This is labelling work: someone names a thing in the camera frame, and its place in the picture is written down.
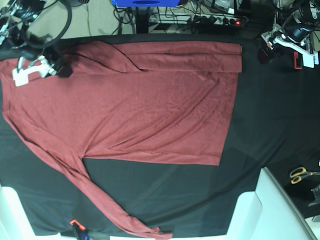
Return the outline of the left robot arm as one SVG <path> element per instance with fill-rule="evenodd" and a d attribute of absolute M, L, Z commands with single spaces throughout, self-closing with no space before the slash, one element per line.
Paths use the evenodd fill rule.
<path fill-rule="evenodd" d="M 276 14 L 272 30 L 261 34 L 263 44 L 257 53 L 259 62 L 267 64 L 284 54 L 292 54 L 296 70 L 319 65 L 312 34 L 320 26 L 320 2 L 294 0 L 289 8 L 281 9 L 276 4 L 273 7 Z"/>

